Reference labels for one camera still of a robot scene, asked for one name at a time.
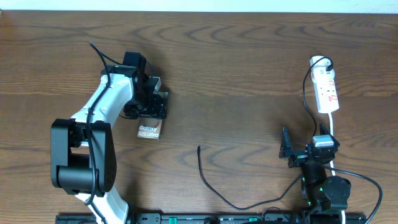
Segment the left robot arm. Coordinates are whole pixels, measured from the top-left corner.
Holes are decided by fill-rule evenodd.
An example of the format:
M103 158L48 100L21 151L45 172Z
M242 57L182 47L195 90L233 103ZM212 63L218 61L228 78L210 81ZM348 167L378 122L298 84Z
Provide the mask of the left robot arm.
M140 215L119 194L112 128L127 118L165 119L167 93L161 79L144 67L115 65L102 71L100 83L86 105L50 128L51 181L74 195L89 215L57 215L56 223L136 223Z

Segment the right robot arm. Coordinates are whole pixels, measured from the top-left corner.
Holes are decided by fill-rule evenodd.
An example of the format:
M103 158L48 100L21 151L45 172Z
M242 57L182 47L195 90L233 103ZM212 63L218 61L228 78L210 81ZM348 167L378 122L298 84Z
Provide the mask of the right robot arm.
M320 135L314 136L304 150L294 150L287 128L282 129L279 158L288 160L288 167L302 173L302 195L309 207L300 212L302 223L341 223L342 211L348 208L351 182L337 175L328 176L325 166L340 146L324 124Z

